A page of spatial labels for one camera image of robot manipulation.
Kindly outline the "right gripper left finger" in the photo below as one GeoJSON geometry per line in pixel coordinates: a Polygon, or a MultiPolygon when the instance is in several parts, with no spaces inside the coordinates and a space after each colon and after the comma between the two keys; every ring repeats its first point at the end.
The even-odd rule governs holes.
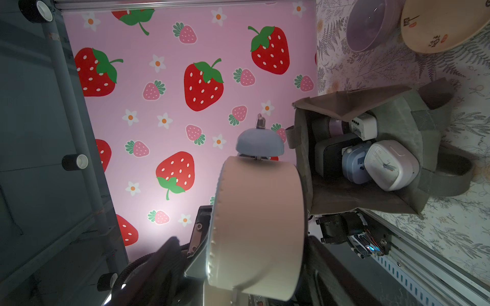
{"type": "Polygon", "coordinates": [[[150,256],[124,289],[112,294],[109,305],[172,305],[182,274],[179,240],[171,237],[150,256]]]}

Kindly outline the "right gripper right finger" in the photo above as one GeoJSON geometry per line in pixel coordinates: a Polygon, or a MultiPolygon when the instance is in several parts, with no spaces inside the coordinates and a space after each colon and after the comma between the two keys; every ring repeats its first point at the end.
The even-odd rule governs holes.
{"type": "Polygon", "coordinates": [[[313,305],[380,305],[381,303],[316,238],[304,245],[304,280],[313,305]]]}

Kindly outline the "small black round clock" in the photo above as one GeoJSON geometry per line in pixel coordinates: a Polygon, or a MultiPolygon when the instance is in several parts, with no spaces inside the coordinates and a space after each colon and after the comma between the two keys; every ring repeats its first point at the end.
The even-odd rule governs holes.
{"type": "Polygon", "coordinates": [[[219,175],[209,228],[205,272],[210,286],[231,293],[286,301],[301,275],[306,209],[297,168],[279,157],[281,137],[256,126],[242,132],[237,154],[219,175]]]}

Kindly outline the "light blue alarm clock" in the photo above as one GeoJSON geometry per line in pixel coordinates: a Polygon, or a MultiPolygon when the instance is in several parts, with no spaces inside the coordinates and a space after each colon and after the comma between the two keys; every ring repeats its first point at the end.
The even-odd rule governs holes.
{"type": "Polygon", "coordinates": [[[346,179],[355,184],[365,184],[372,180],[364,161],[371,142],[363,142],[343,149],[342,172],[346,179]]]}

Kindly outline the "black square alarm clock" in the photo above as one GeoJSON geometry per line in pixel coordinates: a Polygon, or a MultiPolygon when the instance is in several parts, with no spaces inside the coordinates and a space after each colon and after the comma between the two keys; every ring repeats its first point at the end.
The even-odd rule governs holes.
{"type": "Polygon", "coordinates": [[[362,143],[353,133],[328,138],[315,145],[315,171],[325,179],[341,177],[343,149],[362,143]]]}

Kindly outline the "white pink alarm clock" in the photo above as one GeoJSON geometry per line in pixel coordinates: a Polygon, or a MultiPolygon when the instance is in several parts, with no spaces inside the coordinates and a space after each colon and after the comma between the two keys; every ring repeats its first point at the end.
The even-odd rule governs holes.
{"type": "Polygon", "coordinates": [[[384,191],[397,191],[408,186],[419,174],[417,158],[396,140],[375,142],[365,161],[367,172],[384,191]]]}

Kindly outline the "pink round alarm clock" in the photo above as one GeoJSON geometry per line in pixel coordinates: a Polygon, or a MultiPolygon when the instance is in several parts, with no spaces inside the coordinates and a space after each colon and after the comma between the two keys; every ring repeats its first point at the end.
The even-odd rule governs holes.
{"type": "Polygon", "coordinates": [[[312,131],[316,141],[326,140],[350,132],[348,122],[331,117],[323,117],[312,122],[312,131]]]}

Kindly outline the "olive green canvas bag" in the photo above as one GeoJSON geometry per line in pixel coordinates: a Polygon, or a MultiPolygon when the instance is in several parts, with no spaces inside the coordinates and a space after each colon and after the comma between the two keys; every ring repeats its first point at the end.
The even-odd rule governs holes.
{"type": "Polygon", "coordinates": [[[439,79],[294,102],[286,134],[308,212],[419,214],[430,198],[466,193],[474,165],[442,145],[454,98],[450,82],[439,79]]]}

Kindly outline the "small white digital clock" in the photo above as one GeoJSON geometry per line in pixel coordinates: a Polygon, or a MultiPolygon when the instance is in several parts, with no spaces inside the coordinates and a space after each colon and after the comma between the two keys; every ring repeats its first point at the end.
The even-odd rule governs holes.
{"type": "Polygon", "coordinates": [[[363,113],[349,122],[350,131],[361,140],[374,140],[378,136],[377,119],[373,115],[363,113]]]}

